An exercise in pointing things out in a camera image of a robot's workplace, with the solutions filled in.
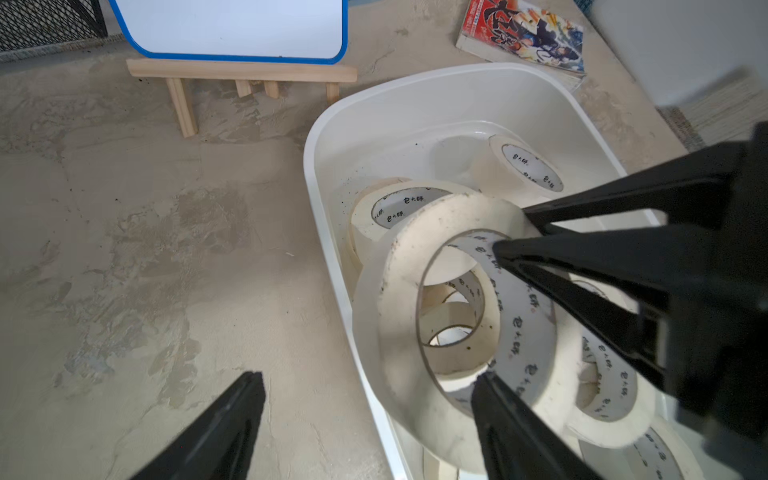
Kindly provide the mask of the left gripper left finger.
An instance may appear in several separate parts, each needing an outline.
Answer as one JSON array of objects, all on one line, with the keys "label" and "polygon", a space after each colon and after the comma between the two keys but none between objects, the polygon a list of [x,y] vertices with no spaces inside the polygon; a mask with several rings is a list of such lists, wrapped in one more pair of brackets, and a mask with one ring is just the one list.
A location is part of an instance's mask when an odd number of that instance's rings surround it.
[{"label": "left gripper left finger", "polygon": [[238,377],[135,479],[245,479],[266,402],[263,375]]}]

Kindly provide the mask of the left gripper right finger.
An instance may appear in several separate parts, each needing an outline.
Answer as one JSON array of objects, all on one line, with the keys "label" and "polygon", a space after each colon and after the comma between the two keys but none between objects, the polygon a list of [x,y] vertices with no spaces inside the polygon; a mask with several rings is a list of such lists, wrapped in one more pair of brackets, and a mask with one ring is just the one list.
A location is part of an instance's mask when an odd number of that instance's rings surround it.
[{"label": "left gripper right finger", "polygon": [[598,479],[498,375],[475,382],[471,406],[490,479]]}]

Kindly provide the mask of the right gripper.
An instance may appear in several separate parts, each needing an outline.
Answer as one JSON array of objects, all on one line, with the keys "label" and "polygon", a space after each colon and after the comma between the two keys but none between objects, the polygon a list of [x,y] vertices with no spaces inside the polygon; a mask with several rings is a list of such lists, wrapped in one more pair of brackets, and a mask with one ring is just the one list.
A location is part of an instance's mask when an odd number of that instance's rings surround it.
[{"label": "right gripper", "polygon": [[502,240],[495,260],[678,401],[744,479],[767,476],[767,125],[523,209],[540,230],[656,210],[672,226]]}]

